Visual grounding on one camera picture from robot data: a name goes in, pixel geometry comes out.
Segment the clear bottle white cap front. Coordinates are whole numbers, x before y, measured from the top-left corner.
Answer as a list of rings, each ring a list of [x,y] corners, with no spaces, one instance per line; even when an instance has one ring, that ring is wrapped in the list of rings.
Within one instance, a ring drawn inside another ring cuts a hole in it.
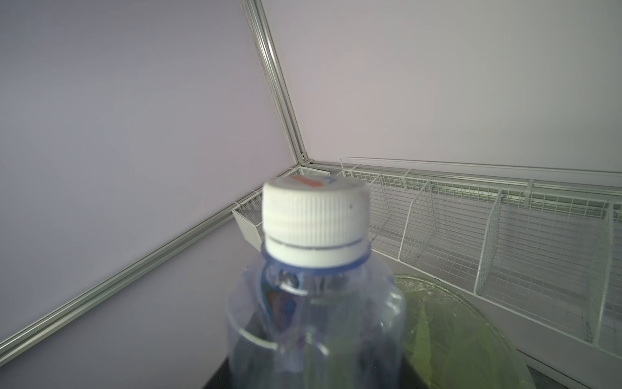
[[[235,388],[397,388],[406,302],[369,240],[369,184],[289,176],[262,188],[259,256],[228,293]]]

